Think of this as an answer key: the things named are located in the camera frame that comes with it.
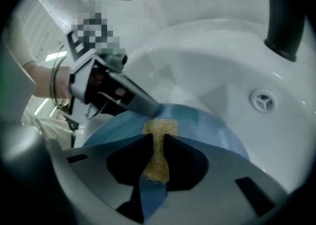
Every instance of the sink drain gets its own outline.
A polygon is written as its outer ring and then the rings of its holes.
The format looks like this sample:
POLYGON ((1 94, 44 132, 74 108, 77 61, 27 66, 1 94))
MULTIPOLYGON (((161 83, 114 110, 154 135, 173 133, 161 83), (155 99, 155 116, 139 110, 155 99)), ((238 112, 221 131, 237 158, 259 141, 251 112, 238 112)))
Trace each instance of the sink drain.
POLYGON ((268 90, 255 90, 250 95, 251 106, 260 113, 270 113, 277 108, 276 96, 268 90))

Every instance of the person's arm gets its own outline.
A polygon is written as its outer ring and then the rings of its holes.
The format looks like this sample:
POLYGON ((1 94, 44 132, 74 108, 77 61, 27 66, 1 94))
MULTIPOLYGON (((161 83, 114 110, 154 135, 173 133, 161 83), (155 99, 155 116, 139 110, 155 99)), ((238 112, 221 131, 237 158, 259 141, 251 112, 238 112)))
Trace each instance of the person's arm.
MULTIPOLYGON (((35 96, 50 97, 52 69, 40 66, 29 52, 22 26, 16 16, 11 16, 6 28, 6 43, 13 57, 23 66, 36 83, 35 96)), ((57 98, 70 98, 68 90, 69 68, 62 67, 56 75, 57 98)))
MULTIPOLYGON (((23 66, 26 72, 32 77, 36 83, 34 96, 50 97, 50 78, 52 69, 38 65, 31 61, 23 66)), ((56 75, 56 98, 71 98, 68 89, 69 68, 60 68, 56 75)))

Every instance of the white sleeve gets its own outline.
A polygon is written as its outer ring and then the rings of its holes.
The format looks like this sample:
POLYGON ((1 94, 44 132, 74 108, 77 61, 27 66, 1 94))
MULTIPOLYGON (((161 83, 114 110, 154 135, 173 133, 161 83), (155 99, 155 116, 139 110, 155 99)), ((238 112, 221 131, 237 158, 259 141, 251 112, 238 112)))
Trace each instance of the white sleeve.
POLYGON ((4 38, 12 56, 21 66, 30 61, 35 61, 29 52, 29 47, 18 17, 10 16, 4 29, 4 38))
POLYGON ((33 126, 45 139, 56 139, 62 149, 71 148, 72 132, 69 130, 67 121, 50 118, 38 118, 26 107, 22 119, 25 126, 33 126))

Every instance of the sink basin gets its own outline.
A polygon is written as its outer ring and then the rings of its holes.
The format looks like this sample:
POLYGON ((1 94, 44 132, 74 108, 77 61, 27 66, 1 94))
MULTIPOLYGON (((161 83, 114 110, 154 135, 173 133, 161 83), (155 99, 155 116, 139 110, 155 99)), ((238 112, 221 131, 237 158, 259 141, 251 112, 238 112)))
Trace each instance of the sink basin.
POLYGON ((214 29, 206 22, 166 29, 130 55, 125 74, 160 103, 222 119, 252 163, 291 192, 316 150, 316 54, 301 43, 298 61, 289 62, 265 47, 258 35, 263 30, 214 29), (258 89, 274 97, 273 110, 251 105, 258 89))

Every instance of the blue paper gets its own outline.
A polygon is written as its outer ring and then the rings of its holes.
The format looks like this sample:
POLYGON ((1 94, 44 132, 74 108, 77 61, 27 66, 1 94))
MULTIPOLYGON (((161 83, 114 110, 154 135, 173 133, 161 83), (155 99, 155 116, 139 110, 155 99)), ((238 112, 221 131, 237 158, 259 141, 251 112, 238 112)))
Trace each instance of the blue paper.
POLYGON ((139 191, 145 223, 166 198, 166 183, 154 182, 141 176, 139 191))
POLYGON ((140 135, 146 121, 159 118, 177 121, 178 136, 225 148, 249 159, 242 142, 223 121, 206 112, 178 104, 164 105, 159 115, 154 118, 131 111, 123 112, 94 132, 84 146, 100 145, 140 135))

